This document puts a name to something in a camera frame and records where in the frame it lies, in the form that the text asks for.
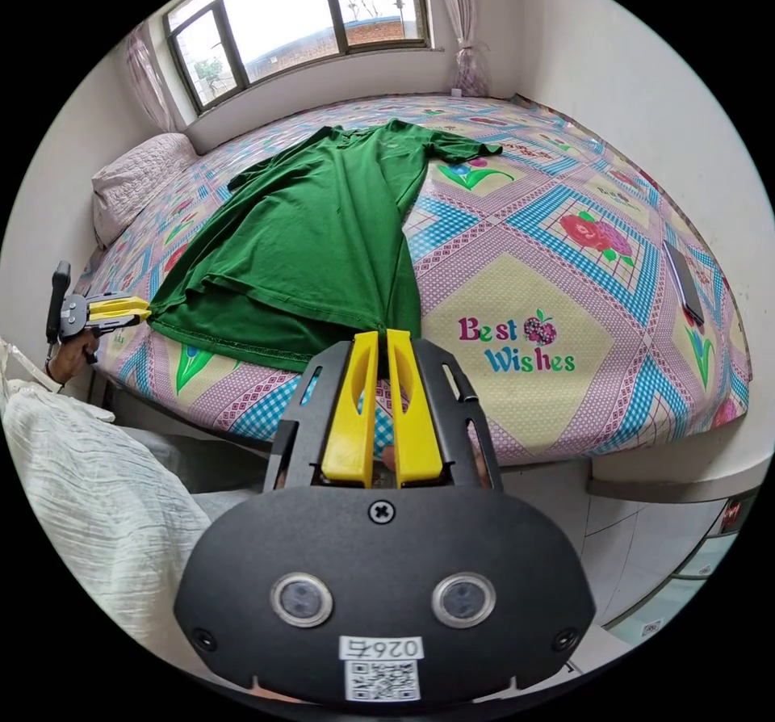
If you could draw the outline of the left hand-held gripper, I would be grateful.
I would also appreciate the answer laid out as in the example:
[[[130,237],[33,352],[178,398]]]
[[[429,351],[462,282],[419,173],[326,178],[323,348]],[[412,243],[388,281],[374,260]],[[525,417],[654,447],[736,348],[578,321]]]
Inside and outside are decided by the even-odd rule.
[[[110,292],[85,297],[70,294],[64,298],[59,323],[59,341],[92,329],[98,337],[119,329],[137,326],[150,316],[148,301],[138,296]]]

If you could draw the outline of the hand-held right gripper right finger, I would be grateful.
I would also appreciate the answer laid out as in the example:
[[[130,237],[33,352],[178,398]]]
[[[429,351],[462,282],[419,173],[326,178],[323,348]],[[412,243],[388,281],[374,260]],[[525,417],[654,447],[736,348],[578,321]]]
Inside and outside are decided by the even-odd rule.
[[[396,484],[412,487],[435,481],[442,474],[442,457],[409,332],[387,331],[387,357]]]

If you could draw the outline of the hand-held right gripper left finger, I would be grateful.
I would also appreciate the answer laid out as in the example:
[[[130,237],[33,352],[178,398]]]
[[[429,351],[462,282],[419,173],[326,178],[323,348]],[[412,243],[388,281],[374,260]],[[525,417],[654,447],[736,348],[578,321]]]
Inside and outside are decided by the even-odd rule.
[[[379,335],[361,333],[350,344],[333,408],[321,471],[338,485],[372,486]]]

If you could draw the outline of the person's left hand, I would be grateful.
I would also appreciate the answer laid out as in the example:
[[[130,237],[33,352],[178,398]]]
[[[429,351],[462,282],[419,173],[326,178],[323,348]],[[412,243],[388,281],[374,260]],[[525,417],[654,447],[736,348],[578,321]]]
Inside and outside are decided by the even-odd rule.
[[[92,329],[86,329],[60,344],[44,367],[48,378],[59,385],[67,384],[87,364],[95,361],[98,340]]]

